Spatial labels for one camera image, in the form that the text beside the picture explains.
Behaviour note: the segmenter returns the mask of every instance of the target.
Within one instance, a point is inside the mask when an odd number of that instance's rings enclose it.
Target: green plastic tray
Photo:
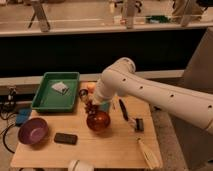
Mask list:
[[[79,84],[78,72],[46,72],[33,99],[31,108],[37,112],[71,112],[74,108]],[[52,85],[63,82],[69,87],[63,95]]]

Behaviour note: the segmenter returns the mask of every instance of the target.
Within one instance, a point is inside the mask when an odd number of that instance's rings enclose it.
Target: wooden tabletop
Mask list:
[[[124,120],[115,96],[110,105],[111,124],[104,132],[96,134],[86,125],[84,104],[78,99],[72,113],[38,114],[49,126],[49,134],[34,146],[18,144],[13,156],[12,168],[67,168],[70,161],[82,160],[95,168],[148,168],[139,150],[137,138],[150,147],[162,163],[160,149],[148,103],[132,96],[122,97],[131,117],[143,118],[144,132],[135,132]],[[78,135],[76,145],[57,144],[53,141],[56,132]]]

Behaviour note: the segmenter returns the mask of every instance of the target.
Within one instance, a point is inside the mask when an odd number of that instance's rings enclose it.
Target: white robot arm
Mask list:
[[[134,75],[135,64],[120,58],[107,67],[96,84],[93,103],[111,100],[124,92],[168,111],[213,134],[213,95],[143,79]]]

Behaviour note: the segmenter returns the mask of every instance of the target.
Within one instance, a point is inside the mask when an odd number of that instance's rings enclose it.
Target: black phone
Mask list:
[[[54,137],[54,141],[56,143],[64,143],[64,144],[72,144],[75,145],[77,143],[78,136],[75,134],[65,134],[65,133],[56,133]]]

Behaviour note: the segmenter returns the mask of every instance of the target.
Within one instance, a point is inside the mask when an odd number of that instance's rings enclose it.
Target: purple bowl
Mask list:
[[[18,139],[23,144],[33,145],[41,141],[47,132],[48,125],[44,119],[32,118],[21,126]]]

